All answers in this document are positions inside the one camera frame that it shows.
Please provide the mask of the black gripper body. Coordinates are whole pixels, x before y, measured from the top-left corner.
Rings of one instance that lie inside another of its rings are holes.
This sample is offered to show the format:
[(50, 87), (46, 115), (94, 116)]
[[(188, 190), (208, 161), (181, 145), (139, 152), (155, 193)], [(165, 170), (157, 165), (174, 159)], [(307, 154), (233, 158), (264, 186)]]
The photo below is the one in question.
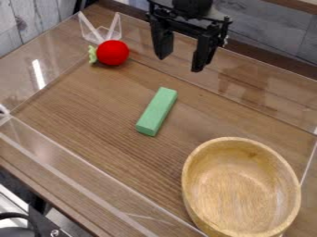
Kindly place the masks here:
[(228, 44), (228, 30), (233, 18), (214, 6), (214, 0), (147, 0), (147, 16), (155, 19), (166, 31), (177, 31), (192, 37), (212, 33), (220, 40), (218, 45)]

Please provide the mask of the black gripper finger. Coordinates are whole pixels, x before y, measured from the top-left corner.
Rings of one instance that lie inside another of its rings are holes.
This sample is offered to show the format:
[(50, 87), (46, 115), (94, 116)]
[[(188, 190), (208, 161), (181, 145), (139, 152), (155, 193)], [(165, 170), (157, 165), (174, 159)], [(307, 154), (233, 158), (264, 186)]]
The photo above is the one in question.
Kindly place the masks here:
[(166, 20), (150, 17), (154, 51), (159, 59), (165, 59), (174, 52), (174, 32)]
[(193, 53), (192, 71), (200, 72), (210, 63), (218, 47), (218, 36), (213, 34), (202, 34), (197, 39), (197, 48)]

